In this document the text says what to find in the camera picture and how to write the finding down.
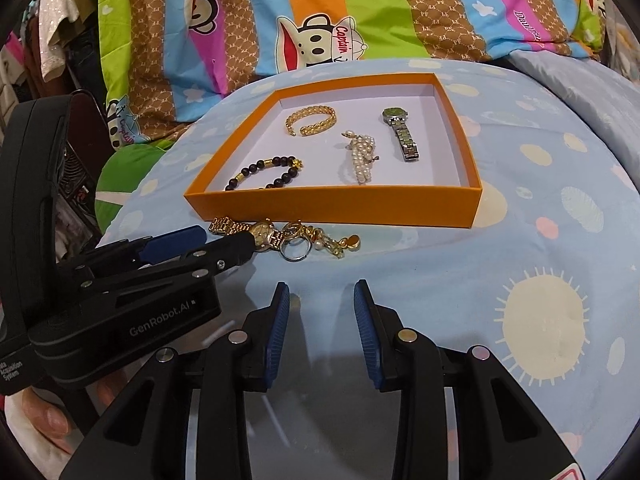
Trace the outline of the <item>gold wristwatch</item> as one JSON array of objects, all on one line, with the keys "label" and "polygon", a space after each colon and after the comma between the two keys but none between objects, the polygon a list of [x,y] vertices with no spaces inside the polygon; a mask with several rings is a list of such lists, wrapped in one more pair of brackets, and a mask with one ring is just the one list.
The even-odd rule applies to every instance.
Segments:
[{"label": "gold wristwatch", "polygon": [[208,226],[209,232],[216,235],[232,235],[241,232],[252,234],[256,252],[279,250],[283,243],[283,234],[270,219],[257,222],[239,222],[230,217],[217,217]]}]

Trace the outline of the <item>silver wristwatch blue dial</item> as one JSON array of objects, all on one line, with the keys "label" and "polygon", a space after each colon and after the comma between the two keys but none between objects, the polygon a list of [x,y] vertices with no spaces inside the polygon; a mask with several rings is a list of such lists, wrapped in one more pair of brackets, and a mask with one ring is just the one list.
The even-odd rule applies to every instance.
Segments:
[{"label": "silver wristwatch blue dial", "polygon": [[384,108],[382,118],[395,133],[405,162],[416,162],[419,151],[407,126],[408,112],[401,107]]}]

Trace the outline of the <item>gold chain bangle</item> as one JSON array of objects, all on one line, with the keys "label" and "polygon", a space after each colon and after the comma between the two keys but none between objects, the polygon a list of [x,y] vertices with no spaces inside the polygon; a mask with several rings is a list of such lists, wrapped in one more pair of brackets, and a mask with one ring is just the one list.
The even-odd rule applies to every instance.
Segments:
[{"label": "gold chain bangle", "polygon": [[285,119],[285,131],[290,136],[315,136],[333,128],[337,114],[333,107],[311,105],[300,108]]}]

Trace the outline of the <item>orange shallow cardboard box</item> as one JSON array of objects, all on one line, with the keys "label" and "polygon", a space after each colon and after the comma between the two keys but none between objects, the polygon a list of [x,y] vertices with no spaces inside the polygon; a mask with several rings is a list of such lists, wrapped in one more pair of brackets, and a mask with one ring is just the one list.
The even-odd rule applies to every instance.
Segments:
[{"label": "orange shallow cardboard box", "polygon": [[[333,107],[336,125],[290,136],[285,119]],[[401,107],[419,159],[405,162],[382,111]],[[436,75],[353,76],[279,89],[221,144],[184,197],[207,221],[304,220],[472,226],[483,187],[460,119]]]}]

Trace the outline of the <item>pale blue duvet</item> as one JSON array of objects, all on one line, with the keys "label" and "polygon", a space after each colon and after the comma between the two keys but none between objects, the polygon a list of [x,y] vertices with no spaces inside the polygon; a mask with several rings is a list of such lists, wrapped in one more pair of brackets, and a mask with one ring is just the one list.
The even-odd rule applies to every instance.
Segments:
[{"label": "pale blue duvet", "polygon": [[639,184],[639,87],[593,60],[516,51],[508,61],[550,90],[602,140]]}]

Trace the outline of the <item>gold pearl charm earring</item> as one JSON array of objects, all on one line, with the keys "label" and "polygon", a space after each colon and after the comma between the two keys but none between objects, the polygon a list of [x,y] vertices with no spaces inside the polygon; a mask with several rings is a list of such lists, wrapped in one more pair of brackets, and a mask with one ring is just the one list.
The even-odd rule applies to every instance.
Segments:
[{"label": "gold pearl charm earring", "polygon": [[308,240],[314,249],[325,249],[333,255],[337,255],[342,250],[340,244],[329,237],[321,228],[306,226],[300,221],[291,222],[288,225],[288,234],[292,237],[301,237],[304,240]]}]

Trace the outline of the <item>hanging clothes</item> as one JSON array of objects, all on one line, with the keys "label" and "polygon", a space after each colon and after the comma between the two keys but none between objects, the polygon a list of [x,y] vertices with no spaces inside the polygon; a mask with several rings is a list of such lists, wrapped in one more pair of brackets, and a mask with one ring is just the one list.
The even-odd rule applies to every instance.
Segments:
[{"label": "hanging clothes", "polygon": [[98,0],[30,0],[1,46],[1,123],[19,102],[89,91],[103,104]]}]

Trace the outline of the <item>floral grey curtain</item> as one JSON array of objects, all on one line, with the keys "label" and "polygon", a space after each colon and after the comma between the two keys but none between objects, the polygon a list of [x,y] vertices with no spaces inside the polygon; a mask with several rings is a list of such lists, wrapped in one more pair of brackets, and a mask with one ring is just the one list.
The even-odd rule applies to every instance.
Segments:
[{"label": "floral grey curtain", "polygon": [[639,84],[639,41],[613,0],[597,0],[603,47],[601,63]]}]

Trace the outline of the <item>colourful monkey print quilt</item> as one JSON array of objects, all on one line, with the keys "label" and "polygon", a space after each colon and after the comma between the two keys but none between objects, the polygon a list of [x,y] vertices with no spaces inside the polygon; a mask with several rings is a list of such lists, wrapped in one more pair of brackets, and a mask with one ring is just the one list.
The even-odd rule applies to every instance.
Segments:
[{"label": "colourful monkey print quilt", "polygon": [[244,84],[372,58],[590,58],[604,0],[99,0],[115,148],[169,143]]}]

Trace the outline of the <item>green cushion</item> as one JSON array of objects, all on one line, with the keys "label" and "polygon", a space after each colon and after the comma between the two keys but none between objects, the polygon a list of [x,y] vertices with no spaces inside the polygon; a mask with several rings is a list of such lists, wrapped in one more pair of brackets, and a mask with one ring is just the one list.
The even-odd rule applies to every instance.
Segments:
[{"label": "green cushion", "polygon": [[164,150],[154,145],[131,144],[108,159],[99,176],[94,199],[96,221],[102,233],[164,154]]}]

